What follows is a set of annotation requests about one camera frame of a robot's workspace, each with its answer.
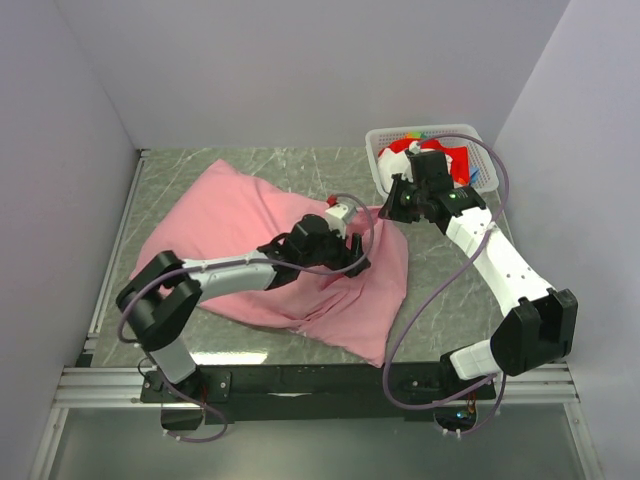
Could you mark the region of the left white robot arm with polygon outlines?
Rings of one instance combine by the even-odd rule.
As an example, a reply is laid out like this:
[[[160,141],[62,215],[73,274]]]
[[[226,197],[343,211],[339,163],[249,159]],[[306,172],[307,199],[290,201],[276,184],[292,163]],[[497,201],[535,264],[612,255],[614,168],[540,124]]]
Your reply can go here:
[[[291,231],[244,255],[187,260],[163,251],[118,294],[119,339],[140,345],[163,374],[166,392],[176,401],[189,401],[199,392],[200,378],[181,334],[196,306],[230,294],[281,288],[302,272],[353,278],[370,267],[370,250],[361,234],[308,214]]]

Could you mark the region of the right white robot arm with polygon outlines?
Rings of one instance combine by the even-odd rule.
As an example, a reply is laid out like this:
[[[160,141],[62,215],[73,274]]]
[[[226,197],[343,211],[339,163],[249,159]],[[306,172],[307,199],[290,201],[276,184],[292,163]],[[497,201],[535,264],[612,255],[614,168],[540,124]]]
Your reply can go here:
[[[382,219],[435,224],[464,254],[496,298],[503,321],[488,340],[448,355],[439,374],[444,395],[460,399],[480,376],[517,376],[572,350],[578,301],[557,290],[518,253],[481,195],[452,175],[448,154],[435,149],[385,149],[378,160],[387,193]]]

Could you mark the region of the pink pillowcase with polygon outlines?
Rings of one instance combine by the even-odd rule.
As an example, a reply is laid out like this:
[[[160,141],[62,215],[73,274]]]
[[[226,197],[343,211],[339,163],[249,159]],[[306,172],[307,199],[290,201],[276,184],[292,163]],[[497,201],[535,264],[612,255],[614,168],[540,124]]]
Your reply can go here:
[[[133,270],[139,272],[165,250],[195,260],[242,255],[290,230],[304,215],[323,214],[326,207],[218,160],[150,234]],[[371,265],[360,275],[303,273],[282,288],[222,296],[204,303],[204,309],[229,321],[289,330],[343,347],[381,366],[389,331],[407,292],[407,240],[393,223],[376,218],[369,224],[364,213],[348,230],[373,247]]]

